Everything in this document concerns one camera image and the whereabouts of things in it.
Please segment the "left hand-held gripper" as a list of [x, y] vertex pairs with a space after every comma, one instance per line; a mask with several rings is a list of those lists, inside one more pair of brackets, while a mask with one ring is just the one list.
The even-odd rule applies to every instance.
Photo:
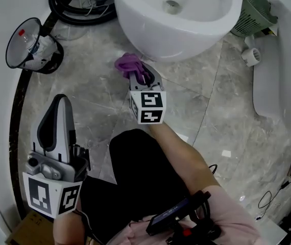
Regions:
[[74, 146], [70, 162], [76, 133], [66, 95], [46, 102], [31, 125], [30, 137], [33, 152], [22, 173], [29, 207], [53, 219], [74, 211], [90, 164], [89, 150], [80, 146]]

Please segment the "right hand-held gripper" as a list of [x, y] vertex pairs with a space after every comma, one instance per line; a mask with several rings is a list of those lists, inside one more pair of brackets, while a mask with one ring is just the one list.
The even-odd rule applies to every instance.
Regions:
[[129, 74], [130, 108], [138, 124], [161, 124], [166, 112], [166, 92], [162, 87], [160, 73], [142, 62], [144, 81], [148, 88], [137, 90], [139, 83], [136, 71]]

